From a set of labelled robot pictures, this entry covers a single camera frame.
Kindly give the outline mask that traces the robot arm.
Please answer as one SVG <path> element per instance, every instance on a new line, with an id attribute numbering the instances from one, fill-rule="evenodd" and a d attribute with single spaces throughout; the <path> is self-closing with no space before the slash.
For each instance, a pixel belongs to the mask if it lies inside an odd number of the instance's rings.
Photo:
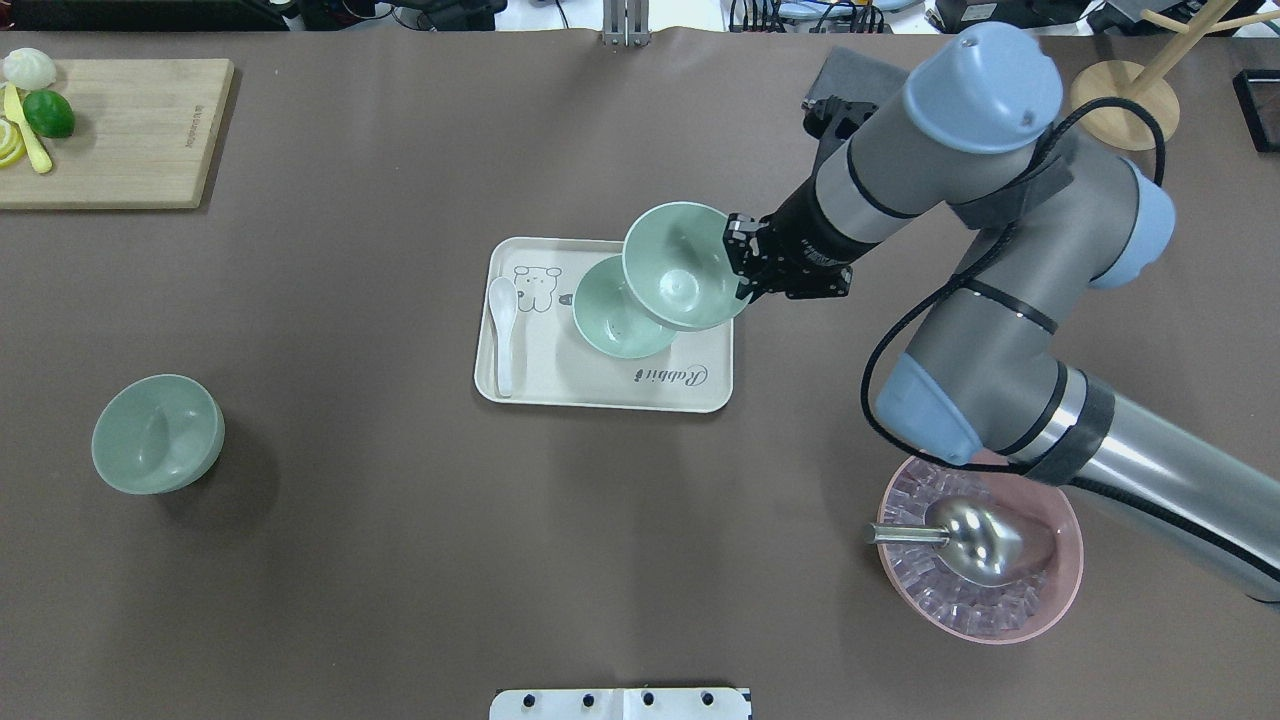
<path id="1" fill-rule="evenodd" d="M 737 295 L 844 296 L 859 258 L 948 206 L 975 241 L 872 351 L 867 421 L 929 462 L 969 470 L 987 448 L 1129 507 L 1276 607 L 1277 482 L 1050 355 L 1079 297 L 1134 281 L 1176 220 L 1152 114 L 1100 97 L 1062 115 L 1061 101 L 1037 40 L 998 22 L 954 36 L 865 118 L 829 97 L 805 182 L 724 227 Z"/>

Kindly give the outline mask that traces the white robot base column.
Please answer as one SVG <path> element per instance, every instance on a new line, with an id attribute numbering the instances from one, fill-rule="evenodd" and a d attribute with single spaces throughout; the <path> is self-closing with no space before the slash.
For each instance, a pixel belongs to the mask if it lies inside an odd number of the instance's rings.
<path id="1" fill-rule="evenodd" d="M 753 719 L 750 691 L 732 687 L 507 689 L 489 719 Z"/>

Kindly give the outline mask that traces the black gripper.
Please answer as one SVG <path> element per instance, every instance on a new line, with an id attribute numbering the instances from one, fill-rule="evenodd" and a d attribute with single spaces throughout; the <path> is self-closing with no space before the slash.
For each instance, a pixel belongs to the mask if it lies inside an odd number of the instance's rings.
<path id="1" fill-rule="evenodd" d="M 852 260 L 835 256 L 844 240 L 818 208 L 786 205 L 762 219 L 730 214 L 724 251 L 739 277 L 733 296 L 742 301 L 765 293 L 791 300 L 847 296 Z"/>

